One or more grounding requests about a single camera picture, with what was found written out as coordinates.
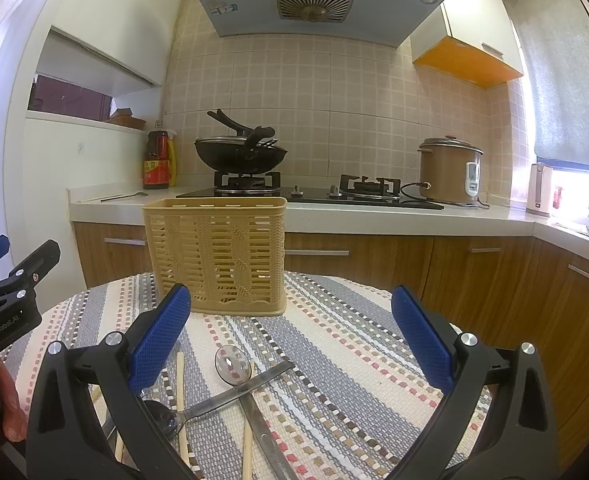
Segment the person's left hand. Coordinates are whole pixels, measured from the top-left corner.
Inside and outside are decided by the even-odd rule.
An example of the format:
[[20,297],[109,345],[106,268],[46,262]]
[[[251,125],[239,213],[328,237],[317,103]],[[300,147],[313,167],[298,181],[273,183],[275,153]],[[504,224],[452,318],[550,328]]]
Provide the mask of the person's left hand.
[[16,386],[7,367],[0,359],[0,402],[2,402],[3,430],[10,442],[21,442],[28,431],[28,420],[19,402]]

